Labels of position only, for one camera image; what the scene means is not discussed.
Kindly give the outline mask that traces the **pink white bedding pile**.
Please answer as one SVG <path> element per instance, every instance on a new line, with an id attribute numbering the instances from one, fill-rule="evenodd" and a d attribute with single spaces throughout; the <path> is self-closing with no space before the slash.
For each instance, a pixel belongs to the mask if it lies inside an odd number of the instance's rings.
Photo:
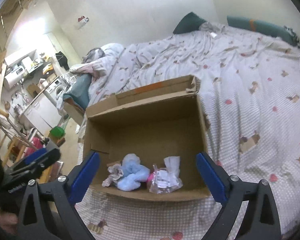
<path id="1" fill-rule="evenodd" d="M 95 80 L 110 74 L 117 58 L 125 47 L 119 43 L 109 43 L 90 50 L 80 64 L 70 67 L 72 74 L 90 74 Z"/>

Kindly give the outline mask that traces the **brown cardboard box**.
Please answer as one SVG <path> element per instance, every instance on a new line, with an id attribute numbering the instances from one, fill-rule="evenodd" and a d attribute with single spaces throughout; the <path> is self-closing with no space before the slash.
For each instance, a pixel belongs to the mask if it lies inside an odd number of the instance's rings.
<path id="1" fill-rule="evenodd" d="M 187 75 L 112 95 L 89 106 L 83 153 L 95 151 L 100 156 L 91 187 L 155 202 L 207 197 L 209 191 L 196 167 L 196 155 L 207 151 L 199 89 L 199 80 Z M 166 157 L 179 156 L 183 187 L 164 194 L 151 193 L 145 186 L 131 192 L 103 187 L 108 166 L 129 153 L 136 154 L 147 168 L 163 166 Z"/>

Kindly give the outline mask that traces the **teal bolster with orange band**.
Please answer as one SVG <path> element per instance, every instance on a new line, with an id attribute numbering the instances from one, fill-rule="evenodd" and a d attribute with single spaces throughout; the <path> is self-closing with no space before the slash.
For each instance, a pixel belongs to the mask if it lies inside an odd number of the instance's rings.
<path id="1" fill-rule="evenodd" d="M 271 37 L 280 37 L 283 41 L 300 49 L 299 36 L 287 26 L 282 27 L 262 20 L 236 16 L 227 16 L 227 22 L 229 26 L 234 28 L 254 31 Z"/>

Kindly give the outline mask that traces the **beige lace scrunchie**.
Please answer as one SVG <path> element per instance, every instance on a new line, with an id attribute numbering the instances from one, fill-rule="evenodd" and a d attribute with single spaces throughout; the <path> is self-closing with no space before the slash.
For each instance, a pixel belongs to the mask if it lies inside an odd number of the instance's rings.
<path id="1" fill-rule="evenodd" d="M 149 191 L 155 194 L 172 193 L 183 187 L 182 180 L 167 168 L 157 168 L 153 165 L 154 171 L 149 183 Z"/>

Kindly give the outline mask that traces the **white washing machine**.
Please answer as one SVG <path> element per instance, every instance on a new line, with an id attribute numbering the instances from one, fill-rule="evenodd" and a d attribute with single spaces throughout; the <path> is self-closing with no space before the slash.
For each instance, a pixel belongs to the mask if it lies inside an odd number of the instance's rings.
<path id="1" fill-rule="evenodd" d="M 56 107 L 59 98 L 62 98 L 62 94 L 69 89 L 69 85 L 61 77 L 55 78 L 44 90 L 45 96 Z"/>

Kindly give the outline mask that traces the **teal folded blanket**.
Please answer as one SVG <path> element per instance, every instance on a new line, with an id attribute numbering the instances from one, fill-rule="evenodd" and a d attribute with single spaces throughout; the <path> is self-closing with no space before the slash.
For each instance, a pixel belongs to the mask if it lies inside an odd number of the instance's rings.
<path id="1" fill-rule="evenodd" d="M 77 76 L 76 82 L 63 94 L 63 101 L 85 112 L 90 101 L 88 90 L 91 85 L 91 78 L 91 74 Z"/>

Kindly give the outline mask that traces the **light blue plush toy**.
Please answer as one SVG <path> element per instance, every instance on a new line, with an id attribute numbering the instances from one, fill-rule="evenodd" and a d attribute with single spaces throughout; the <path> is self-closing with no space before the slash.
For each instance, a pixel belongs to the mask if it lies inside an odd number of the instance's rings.
<path id="1" fill-rule="evenodd" d="M 117 183 L 117 188 L 121 191 L 138 189 L 150 175 L 150 169 L 141 165 L 140 158 L 134 153 L 129 153 L 123 158 L 121 168 L 123 176 Z"/>

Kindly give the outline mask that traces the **white scrunchie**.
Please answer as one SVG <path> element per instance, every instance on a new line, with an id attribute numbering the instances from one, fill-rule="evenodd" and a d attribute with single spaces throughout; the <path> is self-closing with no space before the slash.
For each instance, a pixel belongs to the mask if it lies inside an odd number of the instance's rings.
<path id="1" fill-rule="evenodd" d="M 102 182 L 102 187 L 117 186 L 120 179 L 123 178 L 123 169 L 121 164 L 115 163 L 108 167 L 109 176 Z"/>

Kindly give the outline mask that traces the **dark green pillow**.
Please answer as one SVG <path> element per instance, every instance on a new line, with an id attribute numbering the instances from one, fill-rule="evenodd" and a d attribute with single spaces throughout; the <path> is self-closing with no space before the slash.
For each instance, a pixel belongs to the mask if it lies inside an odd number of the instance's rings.
<path id="1" fill-rule="evenodd" d="M 184 34 L 193 31 L 198 31 L 200 29 L 200 26 L 205 22 L 205 19 L 199 17 L 194 12 L 189 12 L 177 24 L 173 31 L 173 34 Z"/>

